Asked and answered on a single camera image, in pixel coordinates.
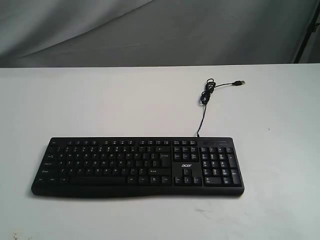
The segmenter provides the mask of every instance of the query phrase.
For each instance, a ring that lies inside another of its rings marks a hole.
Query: white tabletop
[[[241,197],[33,196],[51,137],[232,137]],[[0,239],[316,239],[320,64],[0,69]]]

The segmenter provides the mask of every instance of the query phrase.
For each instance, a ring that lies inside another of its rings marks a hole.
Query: black cable
[[[235,82],[224,83],[224,84],[220,84],[220,85],[216,85],[215,80],[213,78],[209,78],[206,81],[206,85],[204,87],[204,91],[201,93],[201,96],[200,96],[200,101],[204,105],[204,110],[203,110],[203,116],[202,116],[202,120],[200,122],[200,126],[198,128],[198,131],[196,132],[196,136],[197,137],[200,137],[199,131],[200,131],[200,129],[202,127],[202,123],[204,122],[204,119],[205,119],[206,110],[207,110],[207,104],[208,104],[208,102],[210,100],[210,97],[211,97],[211,94],[214,92],[215,88],[221,87],[221,86],[225,86],[225,85],[240,86],[240,85],[243,85],[243,84],[245,84],[245,81],[235,81]]]

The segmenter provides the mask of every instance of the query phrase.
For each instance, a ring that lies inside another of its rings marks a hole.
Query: black keyboard
[[[54,137],[31,190],[56,197],[241,195],[229,137]]]

